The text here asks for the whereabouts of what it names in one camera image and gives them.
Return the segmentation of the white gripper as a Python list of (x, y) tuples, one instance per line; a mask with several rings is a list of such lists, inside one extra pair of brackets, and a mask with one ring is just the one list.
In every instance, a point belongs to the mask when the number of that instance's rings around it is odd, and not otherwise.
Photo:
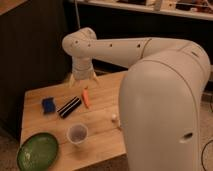
[(72, 58), (72, 74), (68, 79), (69, 87), (72, 87), (76, 80), (91, 79), (99, 85), (99, 80), (95, 72), (93, 72), (93, 64), (91, 58)]

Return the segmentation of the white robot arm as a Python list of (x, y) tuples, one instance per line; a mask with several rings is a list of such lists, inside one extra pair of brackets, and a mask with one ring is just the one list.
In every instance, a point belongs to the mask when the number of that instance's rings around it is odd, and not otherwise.
[(128, 69), (119, 91), (121, 129), (130, 171), (200, 171), (200, 103), (208, 54), (172, 38), (98, 39), (90, 28), (66, 35), (72, 80), (90, 78), (94, 59)]

